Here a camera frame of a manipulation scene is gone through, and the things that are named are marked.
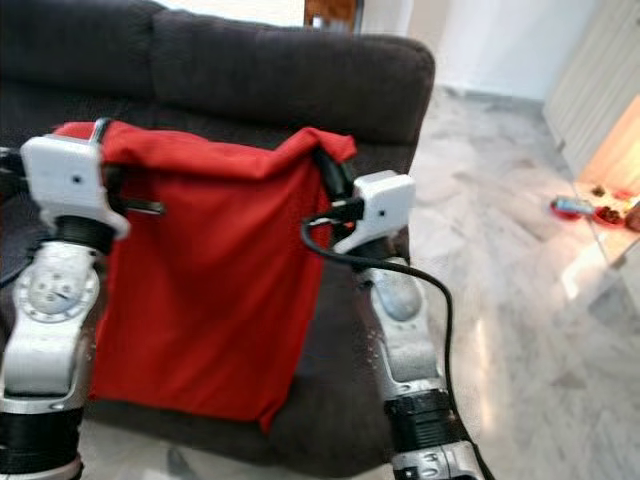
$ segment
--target white wall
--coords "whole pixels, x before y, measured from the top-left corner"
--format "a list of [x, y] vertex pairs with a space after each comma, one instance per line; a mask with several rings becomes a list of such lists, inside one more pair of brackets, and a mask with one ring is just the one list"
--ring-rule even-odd
[[364, 0], [362, 33], [407, 35], [413, 2], [414, 0]]
[[[536, 100], [549, 93], [599, 2], [447, 1], [446, 16], [440, 14], [446, 24], [434, 49], [436, 81], [462, 90]], [[412, 21], [412, 31], [416, 28]]]
[[447, 26], [450, 4], [451, 0], [415, 0], [409, 22], [409, 36], [436, 53]]
[[155, 0], [168, 8], [280, 26], [304, 24], [304, 0]]

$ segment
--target red bowl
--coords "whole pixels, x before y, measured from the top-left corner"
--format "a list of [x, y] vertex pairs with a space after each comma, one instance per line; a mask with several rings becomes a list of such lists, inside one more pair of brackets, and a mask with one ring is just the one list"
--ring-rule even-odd
[[618, 190], [613, 194], [613, 198], [618, 200], [629, 200], [631, 197], [635, 197], [635, 195], [633, 194], [633, 192], [630, 192], [628, 190]]
[[593, 215], [591, 216], [591, 218], [593, 218], [594, 222], [596, 222], [597, 224], [600, 224], [600, 225], [604, 225], [605, 227], [610, 227], [610, 228], [621, 228], [621, 227], [624, 227], [624, 217], [620, 217], [620, 220], [618, 220], [616, 223], [608, 222], [608, 221], [606, 221], [604, 218], [602, 218], [600, 216], [600, 214], [602, 213], [603, 209], [604, 209], [604, 207], [598, 207], [598, 208], [596, 208], [596, 211], [593, 212]]
[[556, 202], [555, 201], [551, 202], [551, 204], [549, 205], [549, 208], [555, 214], [556, 217], [561, 218], [562, 220], [575, 221], [575, 220], [578, 220], [582, 216], [579, 213], [569, 213], [569, 212], [563, 212], [562, 210], [558, 210], [556, 208]]

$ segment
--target dark gray sofa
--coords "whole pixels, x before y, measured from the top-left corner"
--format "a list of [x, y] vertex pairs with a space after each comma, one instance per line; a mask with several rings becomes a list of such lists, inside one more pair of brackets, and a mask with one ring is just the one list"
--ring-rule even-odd
[[[312, 125], [353, 134], [361, 174], [411, 165], [434, 77], [431, 54], [416, 42], [230, 22], [145, 0], [0, 5], [2, 146], [100, 116], [266, 148]], [[6, 280], [41, 226], [29, 200], [3, 188]], [[400, 243], [406, 251], [406, 238]], [[347, 269], [326, 265], [289, 400], [268, 437], [254, 424], [115, 402], [97, 402], [88, 415], [320, 476], [384, 463], [389, 435], [351, 288]], [[10, 291], [1, 292], [3, 347]]]

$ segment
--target marble floor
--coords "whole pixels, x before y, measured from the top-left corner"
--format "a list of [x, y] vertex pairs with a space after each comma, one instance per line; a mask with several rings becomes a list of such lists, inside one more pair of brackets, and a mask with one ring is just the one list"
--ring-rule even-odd
[[[415, 263], [454, 290], [454, 381], [496, 478], [638, 479], [640, 292], [586, 221], [549, 215], [571, 176], [539, 110], [436, 92], [412, 170]], [[82, 452], [91, 480], [308, 478], [92, 422]]]

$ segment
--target sofa cushion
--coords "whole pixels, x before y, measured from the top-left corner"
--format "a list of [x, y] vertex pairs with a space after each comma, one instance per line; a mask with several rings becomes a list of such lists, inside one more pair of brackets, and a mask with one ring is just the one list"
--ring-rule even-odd
[[0, 145], [18, 148], [36, 135], [52, 133], [68, 121], [112, 117], [153, 127], [154, 105], [146, 100], [92, 93], [73, 88], [6, 80], [0, 83]]
[[387, 462], [391, 435], [368, 363], [351, 270], [325, 263], [324, 274], [298, 375], [269, 441], [282, 464], [342, 478]]
[[144, 0], [2, 0], [3, 78], [102, 93], [153, 96], [153, 14]]
[[256, 422], [200, 417], [107, 400], [88, 404], [86, 416], [110, 426], [166, 439], [171, 443], [198, 450], [215, 452], [244, 462], [261, 465], [276, 462], [273, 448]]
[[47, 230], [38, 218], [35, 203], [24, 193], [0, 203], [0, 225], [3, 230], [0, 245], [2, 288], [28, 265], [29, 249], [35, 248], [38, 239], [47, 235]]

